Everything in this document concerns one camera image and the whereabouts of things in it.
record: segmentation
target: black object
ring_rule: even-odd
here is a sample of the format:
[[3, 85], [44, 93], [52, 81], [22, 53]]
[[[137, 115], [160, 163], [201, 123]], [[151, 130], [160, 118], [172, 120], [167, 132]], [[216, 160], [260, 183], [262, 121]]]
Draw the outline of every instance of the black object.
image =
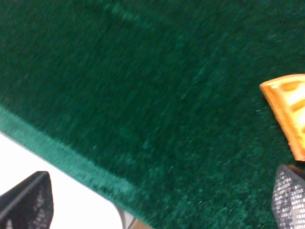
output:
[[1, 229], [48, 229], [53, 218], [48, 172], [38, 171], [0, 196]]
[[305, 173], [292, 165], [279, 166], [272, 211], [279, 229], [305, 228]]

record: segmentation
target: orange plastic object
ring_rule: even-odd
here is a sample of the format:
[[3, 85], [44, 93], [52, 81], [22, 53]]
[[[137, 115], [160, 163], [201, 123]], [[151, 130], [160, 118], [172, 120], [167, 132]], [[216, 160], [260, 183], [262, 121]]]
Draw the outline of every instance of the orange plastic object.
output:
[[305, 74], [282, 76], [260, 85], [294, 155], [305, 161]]

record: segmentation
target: green felt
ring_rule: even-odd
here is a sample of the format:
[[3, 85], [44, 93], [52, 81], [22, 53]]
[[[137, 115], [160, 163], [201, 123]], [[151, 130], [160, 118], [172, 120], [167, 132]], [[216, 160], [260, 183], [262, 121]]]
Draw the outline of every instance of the green felt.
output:
[[259, 84], [304, 32], [303, 1], [3, 1], [0, 130], [156, 229], [275, 228]]

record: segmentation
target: green table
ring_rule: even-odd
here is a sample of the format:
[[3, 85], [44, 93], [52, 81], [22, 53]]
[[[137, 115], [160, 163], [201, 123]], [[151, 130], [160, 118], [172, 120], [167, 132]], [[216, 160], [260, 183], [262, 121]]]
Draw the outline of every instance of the green table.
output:
[[0, 130], [156, 229], [275, 228], [259, 84], [304, 32], [302, 1], [4, 1]]

